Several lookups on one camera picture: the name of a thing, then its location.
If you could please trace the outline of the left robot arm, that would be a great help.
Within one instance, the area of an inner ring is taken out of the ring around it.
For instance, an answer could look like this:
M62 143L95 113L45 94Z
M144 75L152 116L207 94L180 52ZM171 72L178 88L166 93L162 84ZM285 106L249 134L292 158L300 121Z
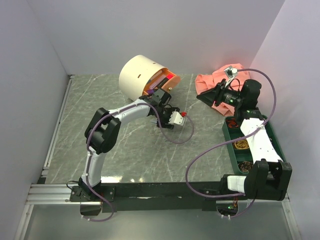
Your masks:
M108 153L116 144L120 128L139 118L155 116L159 128L173 129L185 122L178 107L169 105L172 96L158 89L154 93L142 95L134 102L106 110L99 108L85 130L87 160L84 172L78 181L82 195L88 201L100 195L101 173Z

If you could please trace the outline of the pink highlighter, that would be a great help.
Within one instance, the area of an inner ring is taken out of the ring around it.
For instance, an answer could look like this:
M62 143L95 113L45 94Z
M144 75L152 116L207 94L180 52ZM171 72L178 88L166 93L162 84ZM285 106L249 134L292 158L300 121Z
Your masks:
M174 74L168 74L161 80L161 82L167 82L168 80L172 79L174 76L175 76Z

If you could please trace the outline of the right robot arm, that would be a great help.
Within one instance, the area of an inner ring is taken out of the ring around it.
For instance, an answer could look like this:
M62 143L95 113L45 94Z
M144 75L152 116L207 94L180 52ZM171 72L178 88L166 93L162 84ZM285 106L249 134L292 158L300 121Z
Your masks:
M197 95L208 106L221 103L234 107L234 118L251 152L253 166L247 175L224 176L220 196L231 199L237 192L249 199L282 201L285 198L292 167L276 152L265 128L265 120L257 108L262 85L247 79L241 90L229 89L226 80Z

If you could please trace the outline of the lilac correction tape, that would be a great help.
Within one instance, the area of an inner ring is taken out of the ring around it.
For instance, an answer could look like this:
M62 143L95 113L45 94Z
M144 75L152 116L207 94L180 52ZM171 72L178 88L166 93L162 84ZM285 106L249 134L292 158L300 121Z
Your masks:
M149 89L152 90L157 87L157 85L166 77L165 74L160 75L150 86Z

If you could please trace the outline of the round cream drawer cabinet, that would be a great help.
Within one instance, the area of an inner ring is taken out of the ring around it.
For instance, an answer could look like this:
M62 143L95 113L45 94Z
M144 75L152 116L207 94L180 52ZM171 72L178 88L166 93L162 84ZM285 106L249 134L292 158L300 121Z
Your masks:
M119 89L126 97L135 101L140 96L147 95L150 85L162 74L166 76L174 75L160 87L167 92L171 91L181 81L180 76L171 72L167 67L143 55L137 55L130 59L120 71Z

